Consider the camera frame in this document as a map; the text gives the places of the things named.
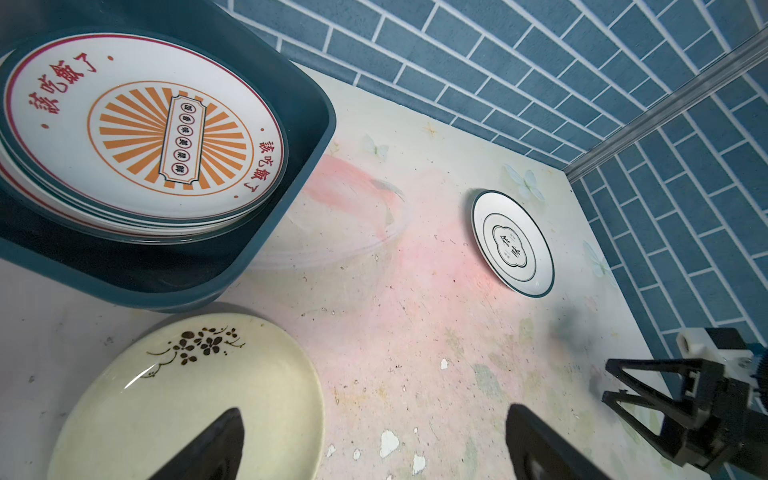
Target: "tile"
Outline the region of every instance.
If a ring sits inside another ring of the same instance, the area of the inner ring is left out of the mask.
[[[664,40],[637,5],[630,8],[611,30],[640,58]]]
[[[629,147],[626,147],[620,151],[618,155],[619,160],[621,160],[621,164],[624,165],[624,168],[627,170],[636,165],[642,164],[645,161],[640,151],[637,149],[636,144],[632,144]]]
[[[256,28],[253,25],[248,25],[247,23],[243,23],[246,27],[248,27],[249,30],[251,30],[253,33],[255,33],[259,38],[264,40],[267,44],[269,44],[272,48],[277,48],[277,37],[275,35],[272,35],[270,33],[266,33],[261,28]]]
[[[637,241],[643,247],[643,251],[646,253],[655,252],[666,246],[640,200],[632,200],[621,209],[632,226],[632,230],[635,236],[637,236]]]
[[[682,48],[694,43],[710,29],[693,0],[677,0],[659,20]]]
[[[542,152],[536,150],[529,151],[525,156],[540,161],[543,164],[547,164],[550,167],[557,168],[558,170],[562,170],[568,166],[568,164],[566,164],[564,161],[560,161],[551,155],[543,154]]]
[[[621,52],[609,61],[601,71],[625,91],[637,87],[648,76],[625,53]]]
[[[565,35],[563,40],[598,68],[619,49],[587,17],[581,17],[581,20],[574,25],[568,35]]]
[[[419,30],[424,26],[435,6],[432,0],[371,0],[371,2]]]
[[[589,226],[592,227],[592,233],[594,233],[594,237],[598,240],[598,245],[600,246],[600,250],[603,251],[603,257],[605,257],[605,261],[608,262],[608,266],[617,266],[621,263],[621,259],[614,249],[611,238],[608,236],[608,232],[605,231],[605,227],[603,227],[603,223],[596,220],[590,223]]]
[[[750,87],[743,77],[738,77],[718,90],[717,96],[726,107],[733,109],[752,98],[756,93],[755,89]]]
[[[584,182],[587,184],[587,189],[590,192],[594,192],[598,188],[605,185],[605,182],[603,182],[603,177],[600,175],[600,171],[598,169],[594,169],[593,171],[584,175]]]
[[[664,217],[658,223],[686,272],[698,272],[711,266],[678,213]]]
[[[669,252],[660,252],[649,258],[683,324],[688,327],[712,326],[672,255]]]
[[[381,15],[355,0],[294,0],[297,4],[356,34],[371,38]]]
[[[694,73],[668,43],[661,45],[654,53],[648,55],[643,63],[648,65],[672,91],[682,87],[694,77]]]
[[[430,100],[435,100],[445,86],[442,82],[410,67],[402,71],[397,85]]]
[[[750,255],[768,250],[768,227],[738,188],[715,195],[712,203]]]
[[[693,282],[694,288],[698,290],[701,299],[704,300],[704,304],[707,305],[716,322],[741,316],[741,312],[715,272],[692,276],[690,281]]]
[[[666,95],[664,89],[651,78],[648,78],[645,83],[635,88],[635,90],[632,92],[632,96],[635,98],[635,100],[639,101],[646,107],[650,107],[652,104],[659,101],[664,95]]]
[[[629,273],[637,284],[637,288],[643,288],[644,286],[656,283],[656,277],[650,271],[645,256],[640,251],[640,247],[635,243],[631,234],[618,237],[614,242],[616,243],[616,248],[621,252],[624,265],[629,269]]]
[[[744,144],[723,155],[723,160],[739,179],[750,196],[763,210],[768,209],[768,164],[752,145]]]
[[[568,67],[568,70],[560,76],[560,79],[566,85],[589,99],[594,98],[608,86],[607,83],[579,61]]]
[[[497,107],[504,108],[511,114],[519,114],[523,108],[527,107],[530,100],[523,97],[518,92],[506,88],[493,78],[480,90],[478,97],[491,102]]]
[[[757,25],[745,0],[715,0],[707,10],[731,48],[757,33]]]
[[[507,135],[515,138],[520,138],[525,135],[525,132],[531,130],[531,128],[510,117],[500,111],[495,111],[491,114],[486,121],[483,122],[491,128],[495,128],[498,131],[503,131]]]
[[[622,204],[637,196],[637,193],[635,193],[634,188],[630,185],[627,175],[624,174],[624,171],[621,169],[621,165],[619,165],[616,158],[611,158],[609,161],[602,164],[600,166],[600,171],[603,173],[603,177],[605,177],[608,186],[614,192],[614,197],[616,197],[618,203]]]
[[[768,60],[761,61],[748,73],[759,86],[763,87],[764,91],[768,91]]]
[[[589,151],[595,145],[601,142],[601,140],[595,137],[593,134],[590,134],[585,130],[581,130],[575,124],[570,122],[557,129],[554,134],[563,140],[571,142],[577,147],[585,149],[586,151]]]
[[[677,115],[675,118],[662,125],[661,129],[664,130],[664,133],[667,134],[667,137],[672,143],[694,132],[694,128],[690,126],[688,120],[686,120],[682,114]]]
[[[657,180],[647,165],[639,166],[629,176],[632,177],[637,192],[643,197],[645,204],[648,205],[651,215],[659,217],[674,210],[672,202],[661,188],[659,180]]]
[[[685,140],[675,148],[708,194],[733,183],[698,135]]]
[[[517,51],[553,75],[565,70],[574,59],[538,28],[523,38]]]
[[[517,0],[525,11],[549,28],[558,37],[563,35],[581,14],[578,8],[568,0]]]
[[[571,188],[574,191],[574,195],[576,195],[579,205],[581,205],[581,209],[584,211],[584,216],[587,218],[587,221],[597,218],[598,211],[594,209],[589,194],[584,189],[582,182],[577,181],[575,184],[571,185]]]
[[[463,118],[457,118],[454,120],[453,126],[459,130],[463,130],[486,140],[491,140],[496,136],[495,132],[492,132],[487,128],[480,127],[477,124],[473,124],[471,121],[464,120]]]
[[[588,128],[598,135],[607,137],[619,128],[619,124],[605,115],[601,115],[597,120],[593,121]]]
[[[582,125],[588,124],[600,115],[597,110],[573,95],[560,104],[557,110],[566,117],[577,121]]]
[[[354,70],[350,70],[334,61],[315,55],[311,51],[301,48],[298,45],[294,45],[289,41],[283,41],[283,47],[280,49],[280,53],[288,57],[289,60],[293,60],[309,68],[313,68],[314,70],[321,71],[326,75],[345,81],[348,84],[352,84],[355,81],[355,76],[357,76],[357,72]]]
[[[587,8],[606,25],[610,25],[630,3],[630,0],[584,0]]]
[[[472,52],[470,60],[513,85],[517,85],[528,70],[531,70],[524,61],[488,38],[483,38],[480,45]]]
[[[448,0],[447,3],[507,45],[514,45],[530,25],[503,0]]]
[[[328,54],[389,81],[395,79],[402,66],[402,63],[394,58],[338,30],[334,30],[331,35]]]
[[[357,81],[357,86],[365,91],[369,91],[374,95],[386,98],[387,100],[394,101],[401,104],[404,107],[411,110],[418,111],[424,115],[440,120],[444,124],[451,123],[451,120],[455,117],[454,114],[449,113],[441,108],[433,107],[416,97],[412,97],[408,94],[404,94],[388,85],[381,83],[380,81],[368,78],[365,75],[360,75],[360,79]]]
[[[674,315],[674,311],[672,311],[672,307],[669,302],[667,302],[667,298],[664,296],[664,292],[661,291],[660,287],[656,286],[652,289],[645,290],[644,292],[641,292],[641,295],[645,298],[645,304],[648,305],[650,314],[653,316],[654,320],[656,320],[656,326],[659,327],[659,330],[672,330],[681,327],[680,322]]]
[[[553,151],[552,154],[556,157],[559,157],[565,161],[570,162],[575,160],[576,157],[578,157],[579,155],[581,155],[581,152],[566,144],[562,144],[560,147],[558,147],[557,150]]]
[[[707,235],[701,241],[747,315],[752,319],[764,319],[768,311],[768,291],[728,233],[721,230]],[[768,336],[767,322],[757,322],[756,327],[763,338]]]
[[[695,104],[688,113],[717,151],[743,140],[736,127],[711,98]]]
[[[529,131],[520,140],[533,147],[541,148],[543,151],[553,151],[560,145],[559,141],[536,129]]]
[[[711,63],[715,58],[720,57],[724,52],[723,47],[720,46],[715,34],[710,32],[688,47],[685,53],[694,65],[701,69]]]
[[[477,121],[482,121],[491,113],[491,107],[488,105],[450,87],[437,103]]]
[[[645,156],[659,173],[661,180],[674,177],[683,171],[683,166],[677,161],[677,158],[670,150],[669,145],[661,137],[661,134],[654,130],[640,139],[640,146],[645,152]]]
[[[704,233],[720,226],[715,213],[687,175],[672,180],[667,184],[667,188],[696,233]]]
[[[565,119],[553,114],[538,104],[531,104],[528,106],[528,108],[520,114],[520,118],[549,132],[557,130],[558,127],[565,122]]]
[[[624,222],[619,207],[611,198],[611,194],[604,188],[592,194],[594,204],[598,206],[600,215],[603,217],[605,226],[608,231],[611,232],[611,236],[616,237],[619,233],[624,233],[628,230],[627,224]]]
[[[613,115],[620,122],[628,124],[643,111],[629,101],[618,90],[611,87],[594,99],[594,103],[603,110]]]
[[[234,10],[311,47],[322,50],[326,42],[328,25],[277,0],[238,0]]]
[[[519,144],[518,142],[510,140],[507,137],[502,137],[501,135],[496,137],[496,140],[494,140],[493,143],[501,145],[508,150],[516,151],[521,155],[525,155],[531,150],[527,145]]]
[[[762,98],[755,98],[733,116],[742,124],[764,152],[768,152],[768,104]]]
[[[546,78],[536,70],[523,80],[520,90],[532,97],[554,107],[568,96],[568,92],[560,85]]]
[[[664,344],[661,342],[661,338],[658,333],[656,333],[654,324],[650,321],[650,317],[648,317],[648,313],[645,311],[645,307],[643,307],[643,303],[640,301],[637,291],[629,280],[629,275],[627,275],[626,270],[624,270],[623,267],[617,268],[614,270],[614,276],[621,288],[621,292],[624,294],[629,310],[631,310],[632,316],[634,316],[634,320],[637,322],[637,326],[643,334],[645,343],[648,344],[650,354],[653,355],[655,359],[669,358],[669,355],[664,348]]]
[[[438,8],[429,22],[426,34],[453,51],[466,56],[480,39],[480,32],[463,20],[451,15],[444,8]]]
[[[376,43],[468,91],[477,91],[487,78],[465,62],[390,20],[384,21]]]

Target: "small white plate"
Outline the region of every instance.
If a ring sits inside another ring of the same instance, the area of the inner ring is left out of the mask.
[[[280,328],[235,313],[173,323],[120,354],[69,415],[48,478],[150,478],[232,407],[245,426],[238,478],[314,478],[324,426],[314,366]]]
[[[526,296],[544,296],[554,284],[554,263],[536,222],[501,192],[480,194],[472,205],[472,230],[485,261],[504,283]]]
[[[137,220],[199,223],[253,209],[280,182],[275,116],[214,60],[122,33],[22,53],[3,79],[9,153],[78,201]]]

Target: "stack of plates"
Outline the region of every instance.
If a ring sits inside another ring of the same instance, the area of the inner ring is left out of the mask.
[[[178,41],[56,36],[0,58],[0,182],[70,228],[178,243],[248,221],[287,163],[245,80]]]

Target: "white grout line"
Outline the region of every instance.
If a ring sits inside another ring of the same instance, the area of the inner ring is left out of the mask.
[[[638,191],[637,190],[637,186],[634,184],[634,181],[629,177],[629,175],[627,175],[627,171],[626,171],[626,169],[624,169],[624,165],[621,165],[621,163],[619,163],[619,168],[627,176],[627,179],[629,180],[630,185],[632,186],[632,188],[634,188],[635,191]],[[603,176],[603,172],[601,171],[600,168],[598,168],[598,171],[600,171],[600,175],[603,177],[603,181],[607,184],[607,180]],[[613,201],[616,204],[618,204],[618,202],[616,201],[616,196],[614,195],[614,192],[611,189],[611,187],[608,187],[608,193],[611,195],[611,199],[613,199]],[[648,209],[648,206],[645,204],[645,199],[643,197],[638,197],[638,198],[640,199],[640,203],[643,206],[643,208],[645,209],[646,213],[648,214],[648,216],[650,216],[650,210]],[[653,275],[654,279],[656,279],[656,283],[659,284],[659,289],[661,290],[662,294],[664,295],[664,298],[666,298],[667,302],[670,304],[670,308],[674,312],[675,317],[677,318],[678,323],[680,325],[685,325],[685,323],[683,323],[683,317],[677,311],[677,307],[674,305],[674,303],[672,302],[672,298],[671,298],[670,294],[667,292],[667,286],[664,285],[664,282],[661,281],[661,276],[658,274],[658,272],[656,271],[656,268],[654,267],[653,263],[650,261],[650,255],[643,254],[642,244],[640,243],[639,239],[637,238],[637,235],[633,231],[632,224],[629,222],[629,219],[627,219],[627,215],[624,213],[623,209],[620,208],[618,210],[619,210],[619,213],[621,214],[621,218],[624,219],[624,222],[627,224],[627,227],[629,228],[630,232],[632,232],[632,237],[634,238],[634,241],[637,244],[637,248],[640,249],[641,255],[643,256],[643,260],[645,260],[645,263],[648,266],[648,269],[650,270],[651,275]],[[685,270],[683,270],[683,268],[682,268],[682,265],[680,264],[680,261],[677,259],[677,255],[675,255],[674,251],[672,251],[672,248],[670,247],[669,242],[667,242],[667,238],[664,236],[664,232],[661,231],[661,228],[659,228],[659,226],[655,222],[654,222],[654,227],[656,228],[657,233],[660,235],[660,238],[662,239],[662,241],[664,242],[664,245],[666,246],[667,250],[669,251],[670,255],[672,256],[672,259],[675,260],[675,262],[678,265],[678,268],[680,268],[680,271],[681,272],[685,272]],[[627,268],[627,272],[629,272],[630,276],[632,276],[632,273],[629,271],[629,268]],[[648,309],[648,314],[653,316],[653,313],[650,311],[650,309]]]
[[[583,17],[584,17],[584,13],[582,12],[582,13],[581,13],[581,15],[579,15],[578,17],[576,17],[576,19],[574,20],[574,22],[573,22],[573,23],[571,23],[571,25],[570,25],[568,28],[566,28],[566,29],[565,29],[565,31],[563,32],[563,35],[560,35],[560,39],[563,39],[563,38],[565,38],[565,36],[566,36],[566,35],[568,35],[569,33],[571,33],[571,30],[573,30],[573,27],[575,27],[575,26],[576,26],[576,24],[579,22],[579,20],[581,20]]]
[[[429,17],[427,17],[426,22],[424,22],[424,25],[421,27],[421,31],[427,31],[427,28],[429,28],[429,24],[432,23],[432,19],[435,17],[435,13],[437,13],[437,9],[440,5],[435,3],[435,5],[432,7],[432,11],[429,13]]]
[[[373,31],[373,36],[371,37],[371,41],[373,43],[376,43],[376,40],[379,38],[379,33],[382,31],[382,26],[384,25],[384,21],[386,20],[386,17],[384,15],[379,18],[379,23],[376,24],[376,30]]]
[[[398,81],[400,81],[400,77],[402,77],[402,73],[406,70],[406,64],[402,64],[400,66],[400,70],[398,70],[397,75],[395,75],[395,79],[392,80],[393,84],[396,84]]]
[[[654,13],[651,11],[650,8],[648,8],[648,5],[645,5],[644,2],[638,2],[637,7],[645,14],[646,17],[648,17],[648,20],[650,20],[650,23],[653,24],[654,27],[661,33],[661,36],[664,37],[665,40],[667,40],[667,43],[670,44],[673,50],[680,56],[680,58],[683,60],[685,65],[690,68],[690,70],[694,73],[694,76],[701,73],[701,70],[688,58],[688,55],[685,54],[682,48],[677,44],[675,39],[670,35],[670,32],[667,31],[667,29],[661,24],[661,21],[656,18]]]
[[[323,42],[323,53],[328,53],[328,44],[331,42],[331,35],[333,35],[333,26],[328,27],[328,33],[326,33],[326,40]]]
[[[469,53],[465,56],[465,58],[470,58],[472,54],[475,53],[475,50],[477,50],[480,44],[482,43],[483,38],[485,38],[485,34],[480,35],[480,38],[478,38],[478,40],[472,46],[472,50],[469,51]]]
[[[730,45],[728,45],[725,36],[723,36],[723,32],[721,32],[717,27],[714,18],[712,18],[712,14],[710,14],[710,11],[707,10],[707,7],[704,6],[702,0],[694,0],[694,5],[696,5],[696,8],[698,8],[701,16],[704,17],[704,21],[707,23],[707,25],[710,26],[710,30],[712,33],[714,33],[715,38],[717,39],[717,43],[720,44],[720,47],[723,49],[723,51],[730,51]]]
[[[585,190],[589,191],[586,188],[587,184],[584,182],[584,178],[580,178],[578,181],[580,181],[582,183],[582,186],[584,187]],[[592,202],[592,207],[594,208],[594,211],[596,211],[598,213],[598,218],[600,219],[600,222],[601,222],[603,228],[605,229],[605,232],[607,233],[608,232],[608,226],[605,224],[605,220],[603,220],[603,214],[600,212],[600,209],[598,208],[598,205],[594,202],[594,198],[591,195],[589,196],[589,201]],[[654,327],[654,329],[656,330],[656,334],[661,339],[661,345],[664,346],[664,350],[667,351],[667,355],[669,356],[669,358],[672,358],[672,352],[670,351],[669,346],[667,346],[667,343],[664,342],[664,338],[661,336],[661,330],[659,330],[659,326],[656,324],[656,319],[654,318],[653,313],[650,312],[650,308],[648,308],[648,305],[645,302],[645,297],[643,297],[643,295],[640,293],[640,288],[637,286],[637,283],[634,281],[634,277],[632,277],[632,273],[630,273],[629,267],[624,262],[624,256],[621,254],[621,251],[619,251],[618,247],[616,247],[616,243],[613,240],[611,240],[611,246],[616,251],[616,256],[619,257],[619,261],[620,261],[620,265],[611,267],[611,274],[613,274],[613,269],[614,268],[618,268],[620,266],[624,266],[624,272],[626,272],[627,278],[629,279],[630,283],[632,284],[632,287],[634,288],[634,290],[637,292],[637,296],[640,298],[640,303],[643,306],[643,308],[645,308],[645,313],[648,315],[648,319],[650,320],[650,324]],[[602,249],[602,247],[600,247],[600,243],[599,242],[598,242],[598,248],[600,248],[600,252],[603,253],[603,249]]]
[[[445,0],[437,0],[437,1],[438,1],[438,2],[440,2],[440,5],[441,5],[443,8],[445,8],[446,10],[449,10],[449,11],[450,11],[452,14],[454,14],[454,15],[457,15],[457,16],[459,16],[459,17],[461,17],[461,18],[462,18],[462,20],[464,20],[465,22],[469,23],[469,24],[470,24],[470,25],[471,25],[473,28],[477,28],[477,29],[478,29],[478,30],[480,30],[480,31],[484,31],[484,30],[482,29],[482,27],[480,27],[479,25],[477,25],[476,23],[474,23],[474,22],[473,22],[471,19],[469,19],[469,18],[465,17],[465,16],[464,16],[464,15],[463,15],[461,12],[459,12],[458,10],[456,10],[455,8],[453,8],[451,5],[447,5],[447,4],[445,4],[445,3],[444,3],[444,1],[445,1]],[[370,0],[358,0],[358,2],[365,2],[365,3],[366,3],[366,5],[368,5],[368,4],[370,3]],[[528,16],[529,18],[533,18],[533,17],[531,17],[531,16],[530,16],[530,15],[529,15],[527,12],[526,12],[526,13],[525,13],[525,15],[523,15],[523,16]],[[535,24],[538,24],[538,25],[541,25],[541,23],[540,23],[540,22],[538,22],[538,21],[534,21],[534,22],[532,22],[532,24],[534,24],[534,23],[535,23]],[[542,30],[544,33],[547,33],[547,32],[549,31],[549,30],[548,30],[548,29],[546,29],[546,27],[544,27],[543,25],[542,25],[542,28],[544,29],[544,30]],[[574,50],[573,50],[573,48],[571,48],[571,47],[570,47],[570,45],[567,45],[567,44],[565,44],[564,42],[560,41],[560,40],[559,40],[559,38],[555,37],[555,36],[554,36],[554,34],[552,34],[551,32],[549,32],[549,33],[550,33],[550,35],[551,35],[552,37],[554,37],[555,39],[557,39],[557,40],[556,40],[556,42],[557,42],[557,43],[559,43],[561,47],[562,47],[563,45],[565,45],[565,46],[567,47],[567,48],[566,48],[566,51],[568,51],[568,53],[571,53],[571,55],[572,55],[573,57],[575,57],[576,59],[579,59],[579,60],[583,61],[583,62],[584,62],[584,66],[585,66],[585,67],[587,67],[587,68],[589,68],[590,70],[592,70],[592,72],[593,72],[593,73],[595,73],[595,74],[596,74],[598,77],[600,77],[600,78],[601,78],[603,81],[605,81],[605,82],[606,82],[606,83],[608,83],[609,85],[616,85],[616,83],[615,83],[613,80],[611,80],[610,78],[608,78],[607,76],[605,76],[605,74],[603,74],[602,72],[600,72],[599,70],[597,70],[597,69],[596,69],[596,68],[595,68],[595,67],[594,67],[594,66],[593,66],[591,63],[589,63],[588,61],[586,61],[586,60],[584,59],[584,57],[582,57],[580,54],[578,54],[576,51],[574,51]],[[485,33],[485,36],[486,36],[487,38],[489,38],[489,39],[491,39],[491,40],[495,41],[495,42],[496,42],[496,43],[497,43],[499,46],[501,46],[503,49],[505,49],[505,50],[506,50],[508,53],[512,54],[513,56],[515,56],[515,57],[516,57],[516,58],[518,58],[519,60],[523,61],[523,62],[524,62],[525,64],[527,64],[528,66],[531,66],[531,67],[534,67],[534,68],[538,68],[538,66],[537,66],[537,65],[536,65],[536,64],[535,64],[533,61],[529,60],[527,57],[525,57],[524,55],[522,55],[520,52],[516,51],[514,48],[511,48],[511,47],[509,47],[509,45],[507,45],[506,43],[504,43],[503,41],[501,41],[501,40],[500,40],[499,38],[497,38],[496,36],[494,36],[494,35],[492,35],[492,34],[490,34],[490,33],[488,33],[488,32],[486,32],[486,33]],[[522,39],[523,39],[524,37],[525,37],[525,36],[521,37],[521,38],[518,40],[518,43],[516,43],[515,45],[519,44],[519,42],[520,42],[520,41],[522,41]],[[474,64],[473,66],[474,66],[475,68],[478,68],[478,69],[482,69],[482,67],[480,67],[480,66],[479,66],[479,65],[477,65],[477,64]],[[588,98],[586,98],[585,96],[583,96],[583,95],[579,94],[578,92],[574,91],[574,90],[573,90],[571,87],[567,86],[565,83],[563,83],[563,81],[561,81],[561,80],[560,80],[559,78],[557,78],[556,76],[554,76],[554,75],[550,74],[548,71],[546,71],[546,70],[544,70],[544,69],[541,69],[541,70],[538,70],[538,72],[539,72],[540,74],[544,75],[544,76],[545,76],[546,78],[548,78],[549,80],[553,81],[553,82],[554,82],[555,84],[557,84],[558,86],[560,86],[560,87],[563,87],[565,90],[568,90],[568,91],[570,91],[572,94],[576,95],[576,96],[577,96],[577,97],[579,97],[579,98],[580,98],[582,101],[585,101],[585,102],[586,102],[586,103],[588,103],[588,104],[589,104],[589,105],[590,105],[592,108],[594,108],[595,110],[597,110],[597,111],[601,112],[603,115],[605,115],[605,116],[609,117],[611,120],[615,121],[616,123],[618,123],[618,124],[620,124],[620,125],[623,125],[623,124],[624,124],[623,122],[619,121],[619,120],[618,120],[616,117],[614,117],[613,115],[611,115],[611,114],[609,114],[608,112],[606,112],[606,111],[605,111],[605,110],[604,110],[602,107],[600,107],[600,106],[598,106],[598,105],[596,105],[596,104],[593,104],[593,103],[591,102],[591,100],[590,100],[590,99],[588,99]],[[638,106],[638,107],[639,107],[641,110],[645,111],[645,107],[643,107],[643,106],[642,106],[642,104],[640,104],[639,102],[637,102],[636,100],[634,100],[632,97],[627,97],[627,98],[628,98],[628,99],[629,99],[629,100],[630,100],[632,103],[635,103],[635,104],[636,104],[636,105],[637,105],[637,106]]]
[[[698,129],[698,126],[696,126],[696,124],[693,122],[693,119],[690,117],[690,115],[688,114],[688,112],[687,112],[687,111],[685,111],[685,112],[684,112],[684,115],[686,116],[686,120],[688,120],[688,122],[689,122],[689,123],[690,123],[690,124],[691,124],[691,125],[694,127],[694,129]],[[659,132],[660,132],[660,134],[661,134],[661,137],[664,139],[664,141],[665,141],[665,142],[667,142],[667,145],[669,145],[669,144],[670,144],[670,142],[669,142],[669,138],[667,137],[667,134],[665,134],[665,133],[664,133],[664,131],[662,131],[662,130],[659,130]],[[704,137],[704,135],[701,133],[701,131],[697,130],[697,133],[698,133],[698,134],[699,134],[699,135],[702,137],[702,140],[704,141],[705,145],[707,145],[707,147],[711,149],[711,148],[712,148],[712,146],[711,146],[710,142],[707,140],[707,138],[706,138],[706,137]],[[642,151],[642,147],[641,147],[640,145],[638,145],[638,148],[639,148],[639,149],[640,149],[640,151],[643,153],[643,155],[645,155],[645,152],[643,152],[643,151]],[[674,153],[674,155],[675,155],[675,157],[677,158],[677,160],[680,162],[680,165],[682,165],[682,166],[683,166],[683,168],[684,168],[686,171],[688,171],[688,172],[690,173],[690,168],[688,167],[688,164],[687,164],[687,163],[685,162],[685,160],[682,158],[682,156],[680,155],[680,153],[679,153],[679,152],[677,152],[677,149],[672,147],[672,148],[671,148],[671,150],[672,150],[672,152]],[[716,157],[715,157],[715,158],[717,158],[718,160],[722,161],[722,159],[720,158],[720,156],[719,156],[719,155],[716,155]],[[731,180],[733,180],[733,172],[731,172],[731,171],[730,171],[730,168],[729,168],[729,169],[727,169],[727,170],[726,170],[726,172],[728,172],[728,173],[731,175]],[[738,240],[738,238],[737,238],[737,237],[736,237],[736,235],[733,233],[733,231],[730,229],[730,226],[728,226],[728,223],[725,221],[725,219],[723,218],[722,214],[720,214],[719,210],[718,210],[717,208],[715,208],[714,204],[712,203],[712,200],[711,200],[709,197],[707,197],[707,196],[706,196],[706,192],[705,192],[705,191],[704,191],[704,189],[701,187],[701,184],[699,183],[699,180],[698,180],[698,179],[696,179],[696,177],[695,177],[693,174],[691,174],[691,175],[690,175],[690,179],[691,179],[691,181],[694,183],[694,185],[696,186],[696,188],[699,190],[699,192],[702,194],[702,196],[704,197],[704,200],[707,202],[707,205],[709,206],[709,208],[711,208],[711,209],[712,209],[712,211],[714,212],[714,214],[715,214],[715,216],[717,217],[717,219],[720,221],[720,223],[721,223],[722,225],[724,225],[724,227],[725,227],[725,230],[728,232],[728,234],[729,234],[729,235],[730,235],[730,237],[731,237],[731,240],[733,240],[733,242],[736,244],[737,248],[740,250],[740,252],[742,253],[742,255],[744,255],[744,256],[745,256],[745,257],[748,259],[748,256],[747,256],[747,254],[746,254],[746,251],[743,249],[743,245],[742,245],[742,244],[741,244],[741,242]],[[670,193],[669,189],[667,188],[667,185],[662,183],[662,184],[661,184],[661,188],[664,190],[664,193],[666,193],[666,194],[667,194],[667,196],[668,196],[668,197],[669,197],[669,199],[670,199],[670,202],[672,202],[672,204],[674,205],[675,209],[677,209],[677,210],[679,210],[680,212],[682,212],[682,210],[680,210],[680,206],[679,206],[679,205],[677,205],[677,201],[674,199],[674,197],[672,197],[672,195],[671,195],[671,193]],[[683,220],[683,223],[685,223],[686,227],[688,227],[688,230],[689,230],[690,232],[693,232],[693,233],[694,233],[694,240],[696,241],[697,245],[699,246],[699,248],[700,248],[700,249],[701,249],[701,251],[703,252],[704,256],[707,258],[707,261],[710,263],[710,265],[712,265],[712,266],[714,267],[714,269],[715,269],[714,271],[715,271],[715,273],[717,274],[717,278],[718,278],[718,279],[720,280],[720,282],[723,284],[723,286],[725,287],[726,291],[728,292],[728,295],[730,295],[731,299],[733,300],[733,302],[734,302],[734,303],[736,304],[736,306],[738,307],[738,309],[739,309],[739,312],[742,314],[742,316],[744,316],[744,317],[747,319],[748,323],[750,324],[750,327],[752,327],[752,329],[755,331],[755,335],[757,336],[757,338],[758,338],[758,339],[760,340],[760,342],[761,342],[761,343],[764,345],[764,344],[765,344],[765,339],[764,339],[764,338],[763,338],[763,336],[760,334],[760,332],[759,332],[759,331],[757,331],[757,328],[755,327],[755,324],[752,322],[752,320],[751,320],[750,316],[749,316],[749,315],[746,313],[746,309],[744,309],[744,306],[741,304],[741,300],[740,300],[740,299],[739,299],[739,298],[736,296],[736,294],[733,292],[733,289],[731,288],[731,286],[730,286],[730,283],[728,283],[728,282],[727,282],[727,280],[726,280],[725,276],[723,276],[722,272],[720,272],[720,269],[717,267],[717,265],[715,264],[715,262],[712,260],[712,256],[710,255],[710,253],[709,253],[709,250],[707,250],[706,248],[704,248],[704,245],[703,245],[703,243],[702,243],[701,239],[700,239],[700,238],[699,238],[699,237],[696,235],[696,230],[694,230],[694,229],[692,228],[692,226],[690,225],[690,222],[689,222],[689,221],[688,221],[688,219],[685,217],[685,215],[681,214],[681,215],[680,215],[680,218]],[[758,270],[758,269],[756,268],[756,265],[755,265],[754,261],[752,261],[752,262],[751,262],[751,267],[752,267],[752,268],[753,268],[753,270],[755,270],[755,271],[757,271],[757,270]]]

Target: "white paint chip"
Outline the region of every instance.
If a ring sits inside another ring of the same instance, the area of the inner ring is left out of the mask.
[[[389,430],[382,433],[382,448],[379,450],[381,458],[394,452],[400,446],[400,440]]]
[[[419,474],[427,466],[427,459],[417,454],[413,455],[413,470],[412,474]]]

